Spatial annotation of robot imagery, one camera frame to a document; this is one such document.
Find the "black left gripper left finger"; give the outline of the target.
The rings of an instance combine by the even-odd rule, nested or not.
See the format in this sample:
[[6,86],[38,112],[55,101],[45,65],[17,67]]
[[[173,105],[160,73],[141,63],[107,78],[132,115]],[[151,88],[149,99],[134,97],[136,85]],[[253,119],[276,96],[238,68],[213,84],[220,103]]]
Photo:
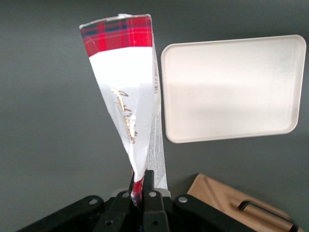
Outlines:
[[110,206],[104,210],[95,225],[94,232],[135,232],[135,210],[131,192],[133,190],[133,176],[128,190],[119,192],[111,198]]

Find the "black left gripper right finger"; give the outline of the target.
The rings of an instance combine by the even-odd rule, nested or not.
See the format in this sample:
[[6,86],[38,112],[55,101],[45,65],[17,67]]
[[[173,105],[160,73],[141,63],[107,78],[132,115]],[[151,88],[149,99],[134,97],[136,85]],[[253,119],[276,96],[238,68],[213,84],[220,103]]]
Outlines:
[[154,171],[147,170],[142,189],[142,226],[144,232],[168,232],[168,217],[162,194],[154,188]]

